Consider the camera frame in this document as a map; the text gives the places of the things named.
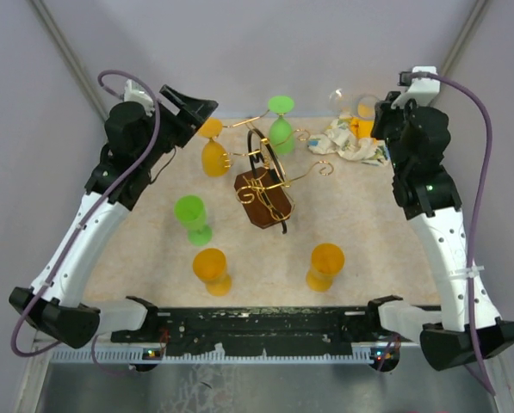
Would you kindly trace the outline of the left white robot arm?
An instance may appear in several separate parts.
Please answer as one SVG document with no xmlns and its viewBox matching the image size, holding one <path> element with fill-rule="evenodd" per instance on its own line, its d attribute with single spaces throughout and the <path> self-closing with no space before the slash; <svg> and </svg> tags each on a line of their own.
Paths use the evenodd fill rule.
<svg viewBox="0 0 514 413">
<path fill-rule="evenodd" d="M 165 85 L 152 112 L 125 100 L 110 110 L 104 123 L 107 142 L 99 164 L 85 184 L 77 216 L 50 262 L 30 287 L 17 287 L 10 304 L 25 313 L 29 325 L 71 348 L 95 336 L 130 330 L 141 341 L 154 339 L 160 321 L 156 307 L 134 296 L 84 303 L 93 268 L 116 229 L 151 183 L 151 170 L 165 154 L 183 148 L 218 107 L 213 100 L 181 94 Z"/>
</svg>

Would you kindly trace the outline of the green wine glass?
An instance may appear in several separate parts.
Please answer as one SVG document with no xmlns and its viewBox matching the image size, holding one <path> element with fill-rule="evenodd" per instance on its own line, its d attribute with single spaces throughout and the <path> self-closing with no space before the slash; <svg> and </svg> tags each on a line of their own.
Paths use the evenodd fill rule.
<svg viewBox="0 0 514 413">
<path fill-rule="evenodd" d="M 269 128 L 269 141 L 279 155 L 294 150 L 293 128 L 285 115 L 294 109 L 294 100 L 289 96 L 273 96 L 268 101 L 268 110 L 277 115 Z"/>
<path fill-rule="evenodd" d="M 211 241 L 213 233 L 207 224 L 207 210 L 200 197 L 189 194 L 180 198 L 174 205 L 174 215 L 193 245 L 203 246 Z"/>
</svg>

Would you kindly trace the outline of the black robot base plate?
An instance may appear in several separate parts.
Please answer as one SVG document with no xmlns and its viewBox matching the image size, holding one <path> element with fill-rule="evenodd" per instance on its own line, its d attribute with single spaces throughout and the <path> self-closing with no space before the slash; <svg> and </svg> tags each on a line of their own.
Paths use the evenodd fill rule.
<svg viewBox="0 0 514 413">
<path fill-rule="evenodd" d="M 169 356 L 206 354 L 219 344 L 227 356 L 295 357 L 351 355 L 354 343 L 391 335 L 361 306 L 161 307 L 140 330 L 116 331 L 111 341 L 162 343 Z"/>
</svg>

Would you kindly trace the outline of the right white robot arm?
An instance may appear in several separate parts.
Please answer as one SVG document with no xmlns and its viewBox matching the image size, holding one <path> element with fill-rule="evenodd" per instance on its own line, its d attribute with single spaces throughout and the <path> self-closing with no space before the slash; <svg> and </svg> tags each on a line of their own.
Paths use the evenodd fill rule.
<svg viewBox="0 0 514 413">
<path fill-rule="evenodd" d="M 461 198 L 442 165 L 449 117 L 399 91 L 375 105 L 374 138 L 393 164 L 393 197 L 423 245 L 440 297 L 426 311 L 390 295 L 368 303 L 367 333 L 382 341 L 397 333 L 419 344 L 437 371 L 491 359 L 514 344 L 514 321 L 504 320 L 468 259 Z"/>
</svg>

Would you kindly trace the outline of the gold wire wine glass rack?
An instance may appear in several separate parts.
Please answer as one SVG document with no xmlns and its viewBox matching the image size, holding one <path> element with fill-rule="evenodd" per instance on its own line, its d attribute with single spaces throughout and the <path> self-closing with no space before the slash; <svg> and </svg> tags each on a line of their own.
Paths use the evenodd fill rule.
<svg viewBox="0 0 514 413">
<path fill-rule="evenodd" d="M 239 154 L 226 152 L 225 166 L 232 167 L 235 157 L 244 157 L 249 161 L 250 170 L 237 175 L 234 181 L 236 199 L 244 206 L 251 224 L 260 229 L 279 225 L 282 234 L 285 235 L 288 233 L 288 220 L 296 207 L 288 189 L 313 170 L 317 170 L 321 176 L 330 176 L 334 166 L 327 160 L 319 160 L 303 174 L 288 177 L 274 144 L 255 125 L 255 122 L 265 115 L 247 117 L 229 125 L 230 128 L 247 127 L 247 151 Z"/>
</svg>

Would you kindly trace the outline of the clear wine glass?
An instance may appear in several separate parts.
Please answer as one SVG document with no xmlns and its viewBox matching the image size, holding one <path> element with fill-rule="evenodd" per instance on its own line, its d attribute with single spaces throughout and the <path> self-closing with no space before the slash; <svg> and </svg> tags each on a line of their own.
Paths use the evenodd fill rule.
<svg viewBox="0 0 514 413">
<path fill-rule="evenodd" d="M 329 96 L 329 106 L 334 113 L 359 120 L 374 120 L 378 101 L 379 98 L 372 94 L 348 93 L 341 88 L 333 90 Z"/>
</svg>

